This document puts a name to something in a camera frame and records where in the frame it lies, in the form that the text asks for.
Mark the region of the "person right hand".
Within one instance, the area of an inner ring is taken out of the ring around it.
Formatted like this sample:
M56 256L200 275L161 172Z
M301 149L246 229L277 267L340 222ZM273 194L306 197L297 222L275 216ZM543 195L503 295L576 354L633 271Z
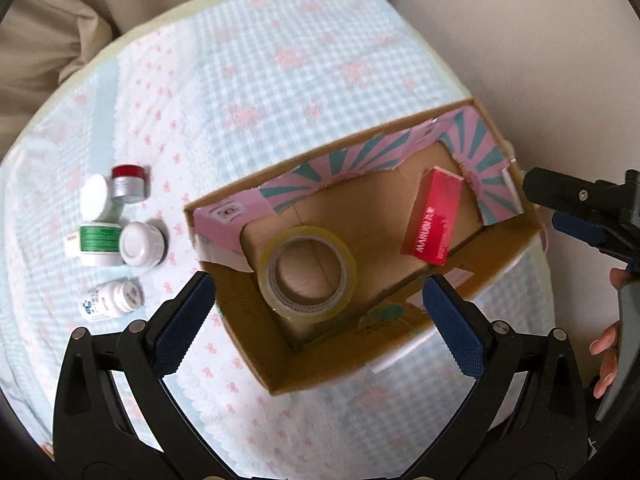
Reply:
M601 399L606 390L613 385L618 372L618 340L620 339L620 321L608 326L589 346L590 356L602 356L599 375L593 387L593 396Z

